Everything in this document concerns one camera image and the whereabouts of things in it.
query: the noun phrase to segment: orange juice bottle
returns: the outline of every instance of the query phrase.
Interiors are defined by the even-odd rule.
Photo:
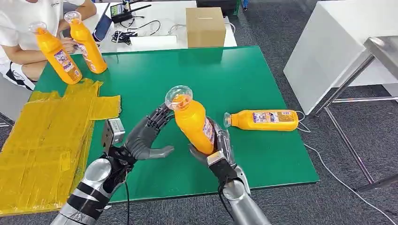
[[[77,42],[88,68],[96,74],[104,72],[107,69],[107,64],[102,58],[90,31],[83,24],[82,15],[72,11],[66,13],[64,18],[70,24],[70,35]]]
[[[177,125],[196,149],[210,155],[214,151],[214,128],[205,108],[192,97],[187,86],[175,86],[167,92],[165,104],[174,110]]]
[[[39,49],[65,83],[75,84],[82,79],[79,68],[66,52],[61,41],[47,31],[47,25],[44,22],[31,23],[29,30],[36,35]]]
[[[236,114],[224,114],[224,126],[242,130],[292,131],[297,128],[299,117],[293,110],[243,110]]]

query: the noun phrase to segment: green table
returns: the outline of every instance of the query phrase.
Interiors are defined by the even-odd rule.
[[[176,85],[187,85],[207,115],[222,124],[224,112],[244,109],[285,109],[281,93],[258,46],[105,53],[108,70],[100,75],[87,68],[81,55],[72,58],[84,77],[101,80],[100,96],[122,96],[120,118],[130,132],[134,125],[164,101]],[[63,83],[48,64],[36,90],[57,90]],[[88,165],[102,152],[104,121],[95,123]],[[319,181],[297,131],[246,131],[229,128],[235,160],[251,188]],[[138,161],[128,176],[132,200],[214,193],[217,179],[188,151],[188,140],[172,120],[154,147],[174,145],[167,158]],[[120,188],[112,202],[125,201]]]

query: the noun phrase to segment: human hand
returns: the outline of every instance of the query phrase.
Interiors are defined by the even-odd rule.
[[[76,49],[73,46],[77,45],[76,41],[74,41],[70,37],[64,37],[64,38],[61,38],[61,43],[62,43],[62,46],[65,48],[65,50],[69,54],[75,53]]]
[[[145,116],[129,133],[123,146],[137,160],[167,157],[173,150],[173,146],[162,149],[151,149],[161,129],[170,121],[174,115],[172,110],[165,104],[156,108],[151,115]]]
[[[230,143],[230,134],[228,130],[223,130],[221,127],[211,118],[209,118],[210,123],[214,127],[215,131],[215,142],[214,142],[214,152],[221,151],[224,156],[226,157],[228,163],[231,166],[236,165],[235,159],[234,159],[234,154],[233,154],[233,149]],[[198,151],[193,144],[189,144],[189,152],[191,153],[192,156],[194,156],[199,162],[202,164],[208,166],[207,164],[207,157],[209,155],[203,154],[202,152]]]

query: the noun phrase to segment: bottle cap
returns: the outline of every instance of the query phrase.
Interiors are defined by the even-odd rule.
[[[79,24],[82,22],[82,15],[77,11],[68,12],[63,18],[66,22],[71,24]]]
[[[232,124],[232,117],[229,113],[224,113],[224,127],[229,128]]]
[[[47,24],[41,21],[35,21],[29,24],[28,30],[34,34],[44,34],[47,30]]]
[[[167,92],[164,103],[169,109],[180,110],[191,102],[192,97],[193,93],[189,87],[175,86]]]

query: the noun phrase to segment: yellow plastic sheet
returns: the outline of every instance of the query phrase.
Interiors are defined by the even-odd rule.
[[[83,177],[94,120],[117,117],[120,96],[101,82],[69,85],[63,97],[35,91],[0,153],[0,216],[59,209]]]

